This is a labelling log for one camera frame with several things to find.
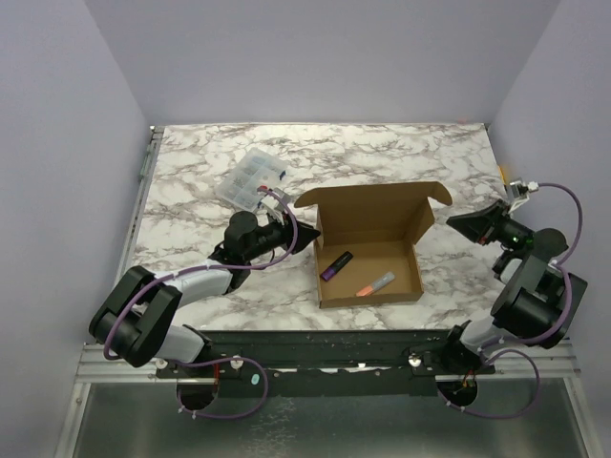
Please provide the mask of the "purple black highlighter marker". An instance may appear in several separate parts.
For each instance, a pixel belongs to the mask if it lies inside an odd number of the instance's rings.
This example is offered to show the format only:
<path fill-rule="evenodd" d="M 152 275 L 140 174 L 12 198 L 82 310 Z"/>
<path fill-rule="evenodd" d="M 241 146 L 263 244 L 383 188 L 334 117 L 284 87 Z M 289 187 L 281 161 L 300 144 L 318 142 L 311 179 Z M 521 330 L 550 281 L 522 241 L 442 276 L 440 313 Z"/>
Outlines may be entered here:
<path fill-rule="evenodd" d="M 332 262 L 321 274 L 320 278 L 324 281 L 330 281 L 335 275 L 337 275 L 351 260 L 353 255 L 351 252 L 346 251 L 339 256 L 334 262 Z"/>

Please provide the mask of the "brown cardboard box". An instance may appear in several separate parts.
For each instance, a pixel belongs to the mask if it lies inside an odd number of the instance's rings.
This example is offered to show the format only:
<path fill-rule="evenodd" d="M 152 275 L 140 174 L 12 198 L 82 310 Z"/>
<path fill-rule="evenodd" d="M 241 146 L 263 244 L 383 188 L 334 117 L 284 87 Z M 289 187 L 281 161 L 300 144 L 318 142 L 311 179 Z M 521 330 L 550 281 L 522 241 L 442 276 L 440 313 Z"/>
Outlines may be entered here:
<path fill-rule="evenodd" d="M 416 302 L 424 293 L 415 245 L 431 229 L 430 200 L 450 206 L 438 181 L 319 187 L 294 206 L 317 208 L 314 241 L 319 307 L 322 309 Z M 330 281 L 320 274 L 346 251 L 353 259 Z M 392 272 L 395 280 L 366 297 L 355 294 Z"/>

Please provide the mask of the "orange capped marker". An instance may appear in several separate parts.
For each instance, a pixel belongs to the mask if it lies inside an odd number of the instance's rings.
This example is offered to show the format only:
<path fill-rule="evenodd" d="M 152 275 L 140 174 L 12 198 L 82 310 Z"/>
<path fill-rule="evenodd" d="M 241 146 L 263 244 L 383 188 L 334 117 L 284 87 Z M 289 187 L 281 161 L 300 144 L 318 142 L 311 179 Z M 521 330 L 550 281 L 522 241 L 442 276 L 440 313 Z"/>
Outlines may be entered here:
<path fill-rule="evenodd" d="M 380 277 L 379 279 L 373 281 L 371 284 L 363 287 L 359 290 L 355 296 L 356 297 L 366 297 L 370 296 L 373 293 L 379 291 L 380 289 L 386 287 L 389 283 L 395 280 L 395 276 L 392 272 L 387 272 L 385 275 Z"/>

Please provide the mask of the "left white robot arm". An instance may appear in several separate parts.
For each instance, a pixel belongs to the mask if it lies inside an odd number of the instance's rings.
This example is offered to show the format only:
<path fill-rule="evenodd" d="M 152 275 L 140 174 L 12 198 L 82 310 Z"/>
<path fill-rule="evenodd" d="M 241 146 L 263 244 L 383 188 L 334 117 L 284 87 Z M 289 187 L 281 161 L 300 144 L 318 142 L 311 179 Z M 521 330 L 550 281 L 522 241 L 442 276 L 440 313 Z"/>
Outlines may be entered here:
<path fill-rule="evenodd" d="M 223 296 L 242 286 L 257 267 L 252 261 L 278 248 L 294 255 L 321 232 L 287 212 L 268 218 L 261 226 L 247 211 L 234 214 L 223 241 L 201 265 L 177 273 L 155 274 L 135 266 L 121 277 L 89 324 L 90 335 L 110 358 L 141 367 L 158 358 L 178 362 L 186 374 L 204 374 L 211 363 L 209 341 L 199 331 L 175 326 L 183 306 L 208 297 Z"/>

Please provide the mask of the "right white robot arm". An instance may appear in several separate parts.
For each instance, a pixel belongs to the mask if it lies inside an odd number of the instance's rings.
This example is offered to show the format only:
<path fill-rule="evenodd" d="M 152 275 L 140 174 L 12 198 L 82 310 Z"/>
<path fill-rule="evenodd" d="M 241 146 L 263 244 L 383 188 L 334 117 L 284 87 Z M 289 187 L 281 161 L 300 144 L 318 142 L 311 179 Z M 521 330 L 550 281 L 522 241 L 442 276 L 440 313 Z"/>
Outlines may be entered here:
<path fill-rule="evenodd" d="M 456 325 L 438 350 L 448 372 L 478 369 L 491 354 L 511 344 L 550 349 L 566 335 L 588 282 L 553 264 L 568 250 L 558 230 L 534 231 L 510 216 L 510 205 L 498 200 L 484 210 L 448 218 L 447 224 L 471 242 L 498 242 L 502 253 L 493 265 L 504 288 L 490 316 Z"/>

